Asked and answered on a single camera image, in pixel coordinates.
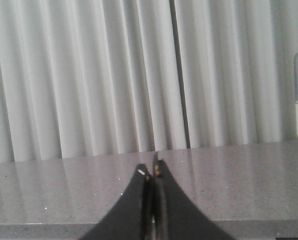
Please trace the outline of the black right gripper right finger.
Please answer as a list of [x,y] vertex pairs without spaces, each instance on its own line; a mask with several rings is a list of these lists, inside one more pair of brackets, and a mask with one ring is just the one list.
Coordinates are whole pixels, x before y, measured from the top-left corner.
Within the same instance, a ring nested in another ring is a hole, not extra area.
[[166,162],[155,154],[153,215],[157,240],[232,240],[188,198]]

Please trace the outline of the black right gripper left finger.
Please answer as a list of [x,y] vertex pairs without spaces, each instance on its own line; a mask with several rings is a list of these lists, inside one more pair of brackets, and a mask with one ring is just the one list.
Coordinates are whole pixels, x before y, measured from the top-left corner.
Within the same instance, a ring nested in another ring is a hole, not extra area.
[[121,197],[82,240],[151,240],[153,180],[145,164],[136,165]]

